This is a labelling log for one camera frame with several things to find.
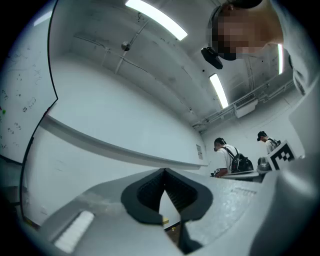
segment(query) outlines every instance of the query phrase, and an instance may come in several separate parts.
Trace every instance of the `writing on whiteboard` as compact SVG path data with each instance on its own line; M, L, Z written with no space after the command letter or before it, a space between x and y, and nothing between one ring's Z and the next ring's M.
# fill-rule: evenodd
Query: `writing on whiteboard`
M40 75L41 69L39 69L39 70L35 69L34 72L35 72L35 74L34 74L34 76L35 76L34 83L38 86L39 85L39 81L41 81L41 79L42 79L42 77Z
M17 122L15 122L14 125L15 125L15 128L17 128L18 130L21 130L21 126Z
M36 54L31 50L30 46L26 46L25 44L21 44L18 47L11 49L7 58L8 58L8 66L7 72L12 71L27 71L32 67L36 66L36 62L39 60L41 55L41 51L38 51ZM16 79L21 81L21 75L18 74L19 77Z
M11 130L10 128L8 128L8 132L11 133L11 134L15 134L15 131Z
M9 96L7 95L7 93L6 93L5 90L2 90L2 91L1 91L1 96L3 97L3 99L4 99L5 101L9 98Z
M3 143L1 143L0 147L1 147L2 149L7 149L7 148L8 148L8 147L7 147L7 144L3 144Z
M32 99L28 101L28 106L29 106L30 109L31 109L32 106L36 103L36 101L37 101L37 100L36 100L35 97L32 97Z

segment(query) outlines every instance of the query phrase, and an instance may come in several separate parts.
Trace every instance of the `metal object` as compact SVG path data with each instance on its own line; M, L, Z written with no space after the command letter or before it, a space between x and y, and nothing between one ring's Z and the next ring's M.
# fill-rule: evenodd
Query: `metal object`
M284 74L285 72L292 72L291 69L289 68L286 68L282 74ZM264 91L266 88L268 88L270 86L270 83L272 82L273 79L275 79L276 77L278 77L279 75L275 75L273 77L271 77L269 80L265 81L263 84L261 84L260 86L258 86L257 88L255 88L254 90L250 91L249 93L247 93L246 95L242 96L241 98L237 99L236 101L234 102L231 102L229 103L229 106L224 108L224 109L221 109L219 112L215 112L213 114L209 114L207 115L206 117L204 117L203 119L201 119L200 121L197 121L196 123L194 123L192 125L193 128L197 127L197 126L200 126L200 125L207 125L208 123L212 123L214 122L215 120L219 119L221 116L225 116L226 114L234 111L235 109L235 106L234 104L238 103L239 101L243 100L244 98L248 97L249 95L255 93L255 92L258 92L259 90L262 90ZM290 86L292 86L294 83L293 83L293 80L290 79L290 81L288 81L287 83L285 83L284 85L282 85L279 89L276 90L275 93L273 93L272 95L266 95L266 94L263 94L262 96L257 95L257 98L259 101L263 101L263 102L266 102L268 100L271 100L273 97L275 97L276 95L280 94L281 92L284 92L287 88L289 88Z
M262 183L170 169L138 173L88 189L50 216L39 233L56 250L69 223L89 211L94 220L72 255L279 255L299 242L319 205L318 158L292 161L267 173ZM181 216L178 247L157 212L164 190Z
M257 172L259 174L265 174L267 172L272 171L271 166L268 162L268 159L266 157L260 157L258 160L258 167L257 167Z
M124 53L122 54L122 57L121 59L119 60L117 66L116 66L116 69L114 71L115 74L118 73L119 69L120 69L120 66L122 64L122 62L124 61L124 57L126 56L127 54L127 51L130 50L131 46L133 45L134 41L137 39L138 35L141 33L141 31L145 28L145 26L149 23L149 19L142 25L142 27L139 29L139 31L137 33L135 33L134 37L131 39L131 41L128 43L128 42L123 42L121 44L121 48L124 50Z
M125 41L121 44L121 49L124 51L129 51L130 50L131 45L129 44L129 42Z
M203 48L201 50L203 58L214 66L216 69L221 70L223 68L221 60L218 58L218 54L214 51L212 47Z

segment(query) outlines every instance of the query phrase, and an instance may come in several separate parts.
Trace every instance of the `vent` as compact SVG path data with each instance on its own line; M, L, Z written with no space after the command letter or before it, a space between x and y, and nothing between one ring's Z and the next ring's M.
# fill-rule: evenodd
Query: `vent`
M201 150L201 146L196 145L196 149L198 150L198 156L200 160L203 160L203 156L202 156L202 150Z
M247 101L245 104L237 107L235 109L235 115L237 118L243 117L250 112L254 111L256 109L256 105L258 104L258 99L254 98L253 100Z
M253 101L255 98L256 98L256 96L255 96L254 93L249 94L247 97L245 97L242 100L239 100L238 102L236 102L234 104L234 106L237 109L237 108L242 107L242 106L248 104L249 102Z

